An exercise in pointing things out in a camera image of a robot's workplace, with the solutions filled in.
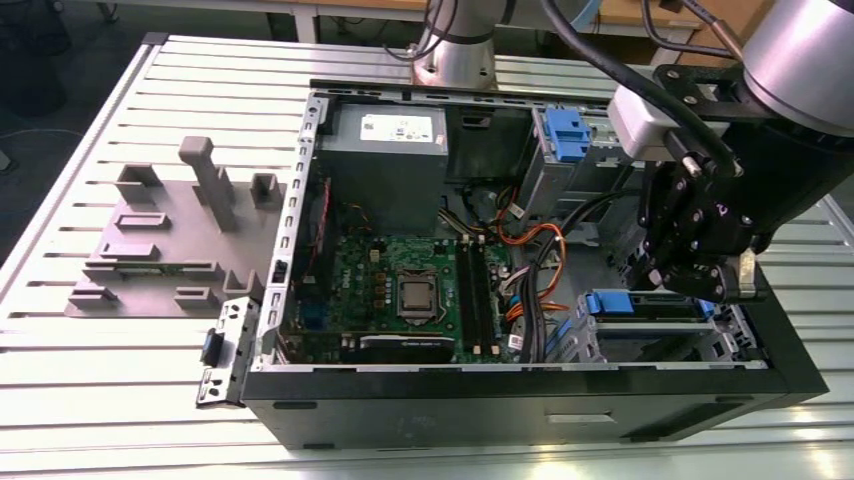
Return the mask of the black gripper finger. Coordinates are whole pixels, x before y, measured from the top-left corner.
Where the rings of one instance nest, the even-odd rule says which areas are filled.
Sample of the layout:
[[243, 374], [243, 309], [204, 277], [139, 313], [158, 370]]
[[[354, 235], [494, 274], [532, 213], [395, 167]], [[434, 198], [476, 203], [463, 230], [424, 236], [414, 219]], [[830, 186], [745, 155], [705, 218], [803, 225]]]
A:
[[662, 274], [662, 286], [717, 304], [757, 303], [766, 299], [766, 279], [751, 248], [737, 256], [670, 267]]
[[687, 244], [698, 226], [689, 212], [702, 168], [695, 160], [649, 163], [638, 204], [645, 230], [642, 253], [633, 265], [633, 289], [665, 288], [686, 296], [702, 295], [702, 282]]

